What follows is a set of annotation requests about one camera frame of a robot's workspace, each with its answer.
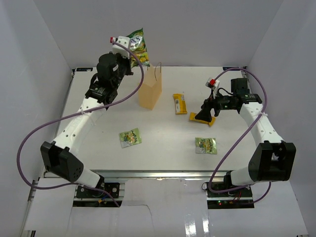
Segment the green yellow snack bag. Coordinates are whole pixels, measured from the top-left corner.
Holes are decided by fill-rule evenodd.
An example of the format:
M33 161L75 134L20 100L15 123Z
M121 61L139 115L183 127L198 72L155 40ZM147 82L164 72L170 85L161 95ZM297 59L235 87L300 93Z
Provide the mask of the green yellow snack bag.
M130 50L143 66L149 67L149 56L144 39L143 28L138 29L127 36L130 39Z

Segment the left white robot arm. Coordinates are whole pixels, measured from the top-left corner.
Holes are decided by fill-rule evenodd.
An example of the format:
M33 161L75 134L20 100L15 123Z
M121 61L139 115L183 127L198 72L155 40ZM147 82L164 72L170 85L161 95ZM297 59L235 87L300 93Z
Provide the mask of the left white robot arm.
M79 147L96 121L106 112L118 95L118 87L124 76L132 74L130 59L119 53L107 53L99 58L97 72L90 81L89 89L74 117L52 142L44 142L40 151L46 171L71 183L87 186L93 197L104 192L104 178L85 168L77 158Z

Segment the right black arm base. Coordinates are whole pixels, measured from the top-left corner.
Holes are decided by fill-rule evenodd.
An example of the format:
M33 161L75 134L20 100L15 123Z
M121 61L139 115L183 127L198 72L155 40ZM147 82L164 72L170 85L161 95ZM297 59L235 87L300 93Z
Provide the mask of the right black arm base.
M208 189L208 182L204 182L201 188L206 192L209 210L254 208L251 188L226 193L213 193Z

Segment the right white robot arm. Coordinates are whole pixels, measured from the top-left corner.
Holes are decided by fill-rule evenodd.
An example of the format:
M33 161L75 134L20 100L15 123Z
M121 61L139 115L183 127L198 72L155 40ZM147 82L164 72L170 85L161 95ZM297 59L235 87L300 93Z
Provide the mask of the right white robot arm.
M287 181L296 155L293 143L285 142L278 135L263 112L263 104L258 94L250 93L245 78L231 80L231 93L222 95L219 82L209 79L206 86L211 89L196 119L211 122L211 111L218 116L222 110L236 110L244 119L257 146L248 165L242 169L227 172L224 177L223 192L234 197L241 186L258 182Z

